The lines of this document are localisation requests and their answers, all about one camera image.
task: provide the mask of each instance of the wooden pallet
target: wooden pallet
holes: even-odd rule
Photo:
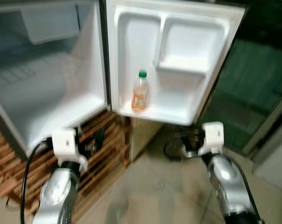
[[[103,146],[88,159],[88,170],[80,177],[74,220],[86,212],[130,163],[130,119],[122,119],[113,112],[104,111],[82,125],[80,142],[88,141],[103,126],[106,127]],[[27,214],[36,213],[41,187],[56,165],[57,158],[50,148],[34,156],[27,179]],[[16,156],[0,133],[0,197],[9,197],[20,203],[25,166],[26,163]]]

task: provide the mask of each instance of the glass door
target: glass door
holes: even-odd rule
[[[282,1],[255,1],[200,122],[221,121],[226,146],[249,153],[282,113]]]

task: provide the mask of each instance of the mini fridge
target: mini fridge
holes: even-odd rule
[[[244,9],[180,0],[0,1],[0,125],[26,155],[106,108],[188,126],[219,74]],[[131,109],[140,70],[148,109]]]

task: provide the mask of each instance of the black cable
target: black cable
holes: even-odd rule
[[[20,216],[21,216],[21,224],[25,224],[25,217],[24,217],[24,212],[25,212],[25,193],[26,193],[26,182],[27,182],[27,177],[28,177],[28,172],[29,172],[29,167],[31,164],[31,161],[33,159],[33,156],[36,152],[36,150],[46,142],[46,140],[41,141],[32,151],[27,164],[26,164],[26,168],[25,168],[25,173],[24,173],[24,177],[23,177],[23,185],[21,188],[21,211],[20,211]]]

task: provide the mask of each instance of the bottle label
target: bottle label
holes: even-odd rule
[[[146,107],[146,97],[144,95],[134,94],[132,101],[132,109],[137,111],[143,111]]]

